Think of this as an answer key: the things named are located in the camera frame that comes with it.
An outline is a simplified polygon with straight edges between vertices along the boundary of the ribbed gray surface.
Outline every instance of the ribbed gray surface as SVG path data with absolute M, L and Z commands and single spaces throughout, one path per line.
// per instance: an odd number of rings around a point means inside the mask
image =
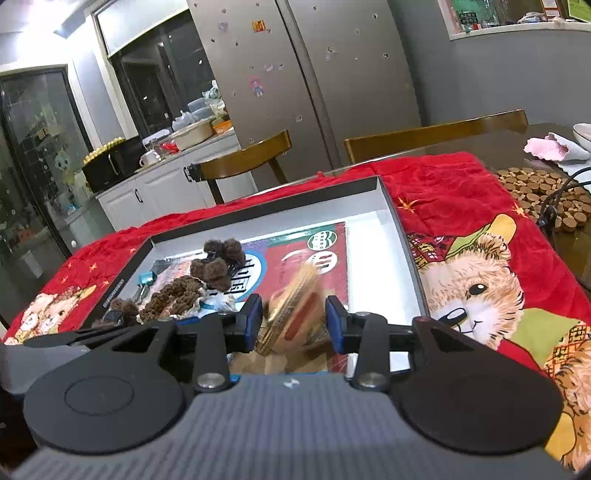
M 198 396 L 183 420 L 149 445 L 95 458 L 43 449 L 14 476 L 18 480 L 572 477 L 542 449 L 503 458 L 445 450 L 410 429 L 385 395 L 356 391 L 341 375 L 295 378 L 299 384 L 288 388 L 284 383 L 290 377 L 243 376 L 230 391 Z

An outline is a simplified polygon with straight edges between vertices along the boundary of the yellow star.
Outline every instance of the yellow star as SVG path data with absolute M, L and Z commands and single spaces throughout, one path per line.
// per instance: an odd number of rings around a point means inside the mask
M 408 210 L 409 212 L 414 213 L 413 205 L 418 202 L 418 199 L 413 200 L 410 203 L 406 203 L 404 200 L 402 200 L 402 198 L 398 197 L 398 201 L 402 204 L 402 206 L 398 208 L 402 208 L 403 210 Z
M 523 211 L 523 208 L 521 208 L 521 205 L 517 205 L 515 204 L 515 207 L 513 208 L 513 211 L 519 215 L 521 215 L 522 217 L 527 217 L 527 215 L 525 214 L 525 212 Z

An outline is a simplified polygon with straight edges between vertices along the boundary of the bear eye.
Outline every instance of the bear eye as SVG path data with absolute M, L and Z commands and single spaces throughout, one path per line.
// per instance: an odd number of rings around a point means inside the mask
M 468 289 L 468 293 L 470 295 L 480 295 L 481 293 L 484 293 L 487 289 L 488 287 L 486 285 L 483 285 L 482 283 L 477 283 Z

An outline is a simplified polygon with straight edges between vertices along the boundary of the ceiling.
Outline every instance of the ceiling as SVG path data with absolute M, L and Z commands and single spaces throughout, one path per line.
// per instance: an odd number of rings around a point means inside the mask
M 52 32 L 83 0 L 0 0 L 0 34 Z

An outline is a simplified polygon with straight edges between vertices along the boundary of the white roller blind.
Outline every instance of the white roller blind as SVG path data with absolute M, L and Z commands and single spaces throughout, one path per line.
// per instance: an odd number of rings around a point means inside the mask
M 186 0 L 117 0 L 97 14 L 107 53 L 188 8 Z

